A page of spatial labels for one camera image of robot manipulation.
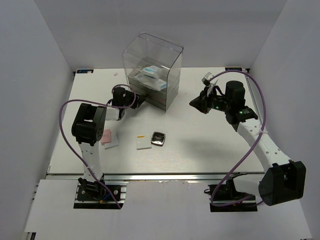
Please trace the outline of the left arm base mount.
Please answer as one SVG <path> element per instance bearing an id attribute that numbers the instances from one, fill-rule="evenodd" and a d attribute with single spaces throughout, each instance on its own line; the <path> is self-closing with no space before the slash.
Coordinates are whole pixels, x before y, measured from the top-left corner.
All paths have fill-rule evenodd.
<path id="1" fill-rule="evenodd" d="M 74 198 L 74 209 L 88 210 L 120 210 L 124 205 L 127 186 L 123 184 L 107 184 L 110 192 L 97 182 L 85 182 L 78 179 Z"/>

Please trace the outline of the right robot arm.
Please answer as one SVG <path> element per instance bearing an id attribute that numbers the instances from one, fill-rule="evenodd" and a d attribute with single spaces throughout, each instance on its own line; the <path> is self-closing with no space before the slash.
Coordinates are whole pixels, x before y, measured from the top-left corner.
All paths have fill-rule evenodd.
<path id="1" fill-rule="evenodd" d="M 224 112 L 227 122 L 248 143 L 264 171 L 264 175 L 230 174 L 226 179 L 226 195 L 233 200 L 243 194 L 254 195 L 268 206 L 302 198 L 307 171 L 305 165 L 283 153 L 262 130 L 257 114 L 246 105 L 243 83 L 228 81 L 225 92 L 208 80 L 204 85 L 190 106 L 204 114 L 210 110 Z"/>

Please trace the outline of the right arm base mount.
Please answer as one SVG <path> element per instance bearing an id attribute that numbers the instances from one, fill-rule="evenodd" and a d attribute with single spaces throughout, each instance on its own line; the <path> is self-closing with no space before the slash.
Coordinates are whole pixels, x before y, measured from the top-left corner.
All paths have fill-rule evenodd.
<path id="1" fill-rule="evenodd" d="M 231 202 L 237 202 L 243 198 L 249 196 L 248 193 L 236 191 L 235 185 L 233 183 L 233 178 L 235 176 L 229 177 L 217 190 L 214 195 L 213 202 L 217 205 L 223 205 Z M 236 204 L 228 206 L 213 206 L 211 203 L 210 212 L 211 213 L 235 213 L 235 212 L 257 212 L 258 206 L 256 203 L 256 197 L 252 196 L 245 201 L 238 202 Z"/>

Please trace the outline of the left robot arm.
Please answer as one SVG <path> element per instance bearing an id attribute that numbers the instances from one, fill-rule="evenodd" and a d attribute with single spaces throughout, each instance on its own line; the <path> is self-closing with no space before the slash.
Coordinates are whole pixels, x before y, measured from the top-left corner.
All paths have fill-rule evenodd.
<path id="1" fill-rule="evenodd" d="M 82 186 L 89 186 L 88 193 L 99 200 L 105 196 L 99 155 L 99 142 L 103 138 L 105 121 L 119 121 L 126 109 L 137 109 L 147 96 L 133 90 L 125 89 L 123 84 L 116 85 L 112 90 L 112 99 L 106 104 L 81 103 L 71 127 L 71 134 L 81 150 L 84 167 L 83 177 L 78 181 Z"/>

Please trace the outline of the clear acrylic drawer organizer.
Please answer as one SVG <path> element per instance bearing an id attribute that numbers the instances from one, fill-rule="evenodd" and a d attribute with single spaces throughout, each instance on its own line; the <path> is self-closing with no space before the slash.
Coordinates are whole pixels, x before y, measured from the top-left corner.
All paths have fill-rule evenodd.
<path id="1" fill-rule="evenodd" d="M 128 85 L 146 102 L 168 111 L 179 92 L 183 51 L 181 44 L 140 33 L 122 53 Z"/>

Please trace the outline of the white cotton pad pack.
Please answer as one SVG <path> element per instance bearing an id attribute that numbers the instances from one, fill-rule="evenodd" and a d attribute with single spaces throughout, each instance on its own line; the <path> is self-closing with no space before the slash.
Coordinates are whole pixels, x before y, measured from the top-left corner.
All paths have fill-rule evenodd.
<path id="1" fill-rule="evenodd" d="M 160 78 L 153 78 L 142 73 L 136 74 L 133 78 L 141 85 L 158 92 L 167 88 L 167 82 Z"/>
<path id="2" fill-rule="evenodd" d="M 166 68 L 158 67 L 156 65 L 148 65 L 143 67 L 140 72 L 150 78 L 160 78 L 166 73 Z"/>

